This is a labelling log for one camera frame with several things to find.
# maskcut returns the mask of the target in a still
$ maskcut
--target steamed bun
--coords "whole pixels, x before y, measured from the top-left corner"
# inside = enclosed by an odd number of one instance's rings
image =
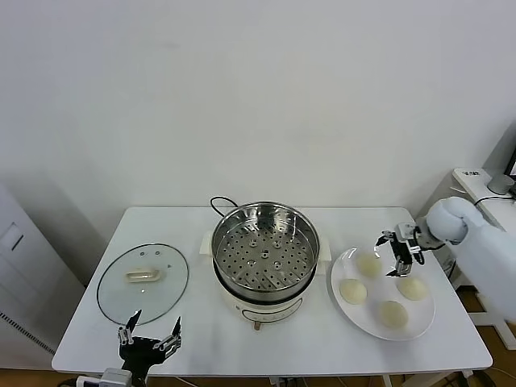
[[[342,298],[353,305],[363,304],[368,296],[368,290],[364,284],[355,279],[342,280],[339,289]]]
[[[381,271],[381,260],[373,254],[363,254],[356,259],[356,267],[363,276],[376,278]]]
[[[380,304],[380,320],[388,328],[403,328],[409,322],[409,314],[399,302],[384,301]]]
[[[397,280],[396,286],[403,297],[412,301],[421,301],[428,296],[427,286],[418,278],[400,278]]]

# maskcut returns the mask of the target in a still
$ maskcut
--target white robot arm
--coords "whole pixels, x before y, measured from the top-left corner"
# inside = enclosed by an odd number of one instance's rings
[[[162,364],[181,347],[181,317],[177,319],[172,333],[162,340],[133,336],[142,311],[129,318],[125,327],[119,328],[119,355],[122,368],[108,368],[100,378],[78,377],[59,385],[75,387],[146,387],[150,367]]]
[[[419,262],[421,251],[445,243],[462,273],[501,315],[516,321],[516,238],[487,223],[471,202],[456,197],[439,200],[417,225],[403,223],[389,233],[384,236],[397,260],[389,275],[407,275],[411,258]]]

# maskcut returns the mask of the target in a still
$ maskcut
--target pot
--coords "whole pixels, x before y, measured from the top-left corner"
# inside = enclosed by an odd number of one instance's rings
[[[254,202],[223,216],[211,250],[215,274],[229,293],[252,304],[276,305],[297,297],[311,283],[319,239],[298,210]]]

